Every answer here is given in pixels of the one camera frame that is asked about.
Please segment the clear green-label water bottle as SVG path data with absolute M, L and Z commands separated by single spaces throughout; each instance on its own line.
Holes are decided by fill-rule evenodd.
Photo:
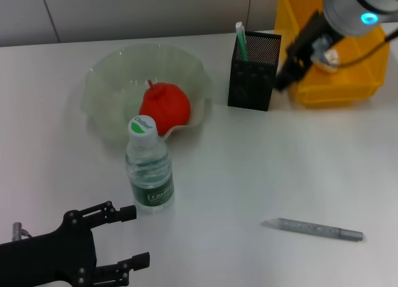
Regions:
M 156 213 L 174 198 L 169 149 L 150 116 L 133 117 L 127 129 L 125 163 L 135 203 L 148 213 Z

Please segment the white paper ball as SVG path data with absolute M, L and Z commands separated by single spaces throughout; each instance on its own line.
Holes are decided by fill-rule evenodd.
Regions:
M 329 49 L 322 54 L 316 54 L 313 57 L 313 63 L 324 72 L 336 72 L 340 63 L 338 51 L 335 49 Z

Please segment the yellow plastic bin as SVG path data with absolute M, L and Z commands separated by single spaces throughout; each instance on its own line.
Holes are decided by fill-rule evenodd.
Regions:
M 312 14 L 322 8 L 323 0 L 279 0 L 274 32 L 282 36 L 280 58 L 285 61 L 287 48 Z M 334 46 L 340 62 L 354 60 L 370 51 L 385 38 L 381 26 L 362 37 L 345 38 Z M 313 66 L 299 83 L 288 89 L 292 102 L 307 108 L 347 106 L 373 96 L 384 84 L 389 57 L 385 45 L 370 58 L 336 72 Z

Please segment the green pen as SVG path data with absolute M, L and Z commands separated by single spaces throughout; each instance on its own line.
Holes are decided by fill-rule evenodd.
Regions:
M 241 60 L 248 62 L 248 51 L 246 42 L 246 32 L 242 22 L 236 23 L 236 35 L 238 39 L 238 49 L 241 56 Z

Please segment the black mesh pen holder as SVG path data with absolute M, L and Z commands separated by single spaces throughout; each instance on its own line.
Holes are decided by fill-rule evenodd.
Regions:
M 282 36 L 246 32 L 248 59 L 243 60 L 238 42 L 231 59 L 228 106 L 267 111 L 279 64 Z

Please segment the green glass fruit plate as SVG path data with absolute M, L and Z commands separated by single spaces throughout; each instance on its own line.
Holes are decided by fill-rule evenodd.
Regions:
M 86 74 L 81 110 L 100 141 L 114 149 L 127 146 L 127 125 L 139 113 L 149 80 L 178 86 L 190 101 L 189 120 L 171 131 L 202 122 L 214 88 L 202 61 L 174 45 L 135 44 L 109 54 Z

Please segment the grey marker pen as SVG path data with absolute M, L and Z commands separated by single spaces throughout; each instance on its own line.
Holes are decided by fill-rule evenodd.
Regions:
M 266 228 L 285 230 L 319 237 L 346 240 L 351 242 L 362 242 L 364 234 L 359 231 L 320 225 L 316 223 L 302 222 L 298 220 L 276 218 L 265 220 L 261 223 Z

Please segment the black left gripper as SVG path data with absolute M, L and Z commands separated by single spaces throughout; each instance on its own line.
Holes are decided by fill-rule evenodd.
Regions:
M 51 233 L 0 244 L 0 287 L 36 287 L 55 281 L 72 287 L 128 286 L 131 270 L 149 267 L 149 252 L 96 267 L 91 228 L 136 218 L 135 205 L 118 210 L 106 201 L 67 212 Z

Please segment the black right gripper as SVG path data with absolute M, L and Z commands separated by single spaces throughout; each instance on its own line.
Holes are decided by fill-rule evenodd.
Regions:
M 274 89 L 281 92 L 292 83 L 300 82 L 313 64 L 313 57 L 331 49 L 343 38 L 329 24 L 323 12 L 315 11 L 288 46 L 287 59 L 274 79 Z

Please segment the silver connector plug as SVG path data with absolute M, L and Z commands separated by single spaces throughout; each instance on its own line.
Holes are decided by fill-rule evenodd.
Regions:
M 24 228 L 20 222 L 15 222 L 12 225 L 12 241 L 22 240 L 23 237 L 32 238 L 32 235 Z

